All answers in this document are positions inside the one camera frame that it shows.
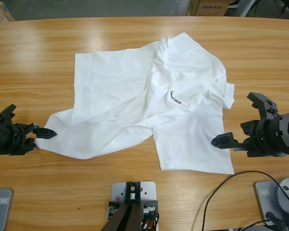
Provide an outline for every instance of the metal cylinder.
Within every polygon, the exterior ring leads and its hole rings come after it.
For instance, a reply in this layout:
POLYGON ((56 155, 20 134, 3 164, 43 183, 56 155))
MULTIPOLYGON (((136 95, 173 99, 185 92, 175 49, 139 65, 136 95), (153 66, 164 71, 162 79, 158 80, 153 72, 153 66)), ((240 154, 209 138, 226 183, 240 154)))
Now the metal cylinder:
POLYGON ((136 199, 136 194, 135 193, 131 193, 130 194, 130 200, 135 200, 136 199))
POLYGON ((155 212, 155 210, 156 210, 155 207, 144 208, 144 214, 149 214, 149 212, 155 212))

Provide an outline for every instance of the metal mounting plate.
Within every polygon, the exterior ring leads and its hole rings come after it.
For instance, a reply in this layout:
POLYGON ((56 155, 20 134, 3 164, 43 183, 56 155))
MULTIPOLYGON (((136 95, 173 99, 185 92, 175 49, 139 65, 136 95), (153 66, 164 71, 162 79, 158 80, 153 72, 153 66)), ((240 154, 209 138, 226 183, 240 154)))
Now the metal mounting plate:
MULTIPOLYGON (((143 189, 140 192, 140 199, 142 201, 154 201, 156 197, 156 185, 153 181, 142 181, 140 186, 143 189)), ((124 202, 126 182, 114 183, 111 188, 111 201, 124 202)))
POLYGON ((12 189, 0 189, 0 231, 5 230, 13 198, 12 189))

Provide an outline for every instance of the white t-shirt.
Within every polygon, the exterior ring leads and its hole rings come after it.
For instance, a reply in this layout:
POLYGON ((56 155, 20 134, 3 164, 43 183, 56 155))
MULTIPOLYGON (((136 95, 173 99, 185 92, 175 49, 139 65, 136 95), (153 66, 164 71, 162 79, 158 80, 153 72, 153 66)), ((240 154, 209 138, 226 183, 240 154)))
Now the white t-shirt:
POLYGON ((234 85, 218 58, 186 33, 138 49, 76 54, 74 108, 50 116, 58 135, 39 148, 89 159, 154 137, 160 167, 233 174, 222 108, 234 85))

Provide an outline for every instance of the gray floor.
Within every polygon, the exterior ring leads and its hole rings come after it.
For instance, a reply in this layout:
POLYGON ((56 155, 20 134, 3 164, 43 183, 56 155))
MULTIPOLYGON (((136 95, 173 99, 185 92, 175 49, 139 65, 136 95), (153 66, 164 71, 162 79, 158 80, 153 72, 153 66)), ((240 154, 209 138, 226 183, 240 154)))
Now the gray floor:
MULTIPOLYGON (((111 16, 184 16, 188 0, 0 0, 17 21, 111 16)), ((238 16, 249 0, 240 0, 226 16, 238 16)), ((289 19, 289 10, 280 14, 281 0, 261 0, 247 16, 289 19)))

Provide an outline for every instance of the wood grain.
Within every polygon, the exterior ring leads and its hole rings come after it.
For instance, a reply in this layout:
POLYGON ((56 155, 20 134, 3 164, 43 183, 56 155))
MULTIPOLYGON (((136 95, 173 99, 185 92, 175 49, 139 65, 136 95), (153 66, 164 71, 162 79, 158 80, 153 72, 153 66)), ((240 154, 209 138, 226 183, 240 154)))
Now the wood grain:
MULTIPOLYGON (((242 141, 240 123, 258 119, 246 98, 260 92, 289 112, 289 21, 227 17, 81 18, 0 24, 0 111, 17 106, 14 122, 44 126, 49 115, 73 107, 74 55, 138 48, 164 35, 186 32, 225 65, 235 103, 224 111, 225 131, 242 141)), ((261 170, 289 177, 289 156, 247 158, 232 153, 236 172, 261 170)), ((35 149, 0 156, 0 187, 15 191, 8 231, 92 231, 106 222, 111 185, 153 180, 160 230, 199 230, 209 193, 227 176, 160 171, 153 139, 117 153, 77 160, 35 149)), ((206 229, 249 225, 261 219, 246 174, 232 179, 212 199, 206 229)))

